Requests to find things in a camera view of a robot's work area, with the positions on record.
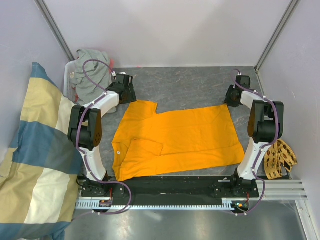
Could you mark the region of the orange t shirt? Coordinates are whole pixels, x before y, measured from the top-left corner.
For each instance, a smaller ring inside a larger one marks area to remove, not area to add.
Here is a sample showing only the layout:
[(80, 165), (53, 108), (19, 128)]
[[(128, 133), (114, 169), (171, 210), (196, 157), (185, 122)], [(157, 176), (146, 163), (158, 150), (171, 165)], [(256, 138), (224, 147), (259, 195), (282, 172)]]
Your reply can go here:
[(118, 181), (240, 164), (245, 152), (226, 105), (157, 113), (132, 102), (112, 141)]

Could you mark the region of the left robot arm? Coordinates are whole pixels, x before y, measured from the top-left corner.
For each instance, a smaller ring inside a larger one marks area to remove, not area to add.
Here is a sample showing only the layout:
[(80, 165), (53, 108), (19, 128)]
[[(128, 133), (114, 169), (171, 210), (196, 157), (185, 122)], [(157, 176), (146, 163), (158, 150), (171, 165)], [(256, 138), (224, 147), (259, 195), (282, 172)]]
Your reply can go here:
[(137, 100), (133, 77), (117, 73), (115, 82), (104, 89), (102, 94), (86, 105), (75, 105), (71, 109), (68, 127), (68, 139), (80, 152), (86, 177), (95, 181), (92, 191), (99, 197), (106, 196), (110, 185), (103, 179), (107, 170), (103, 166), (99, 145), (102, 140), (102, 117), (118, 105), (129, 104)]

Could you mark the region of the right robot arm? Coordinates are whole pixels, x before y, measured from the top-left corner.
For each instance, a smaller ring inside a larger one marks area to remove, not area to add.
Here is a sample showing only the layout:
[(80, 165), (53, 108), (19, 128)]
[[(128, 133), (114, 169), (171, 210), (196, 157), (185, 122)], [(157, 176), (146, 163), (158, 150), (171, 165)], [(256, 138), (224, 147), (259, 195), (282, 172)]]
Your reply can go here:
[(257, 171), (267, 150), (277, 142), (284, 131), (284, 103), (271, 101), (266, 96), (251, 90), (251, 78), (238, 74), (230, 85), (224, 103), (237, 108), (250, 109), (247, 126), (249, 144), (244, 159), (237, 168), (237, 175), (246, 181), (257, 178)]

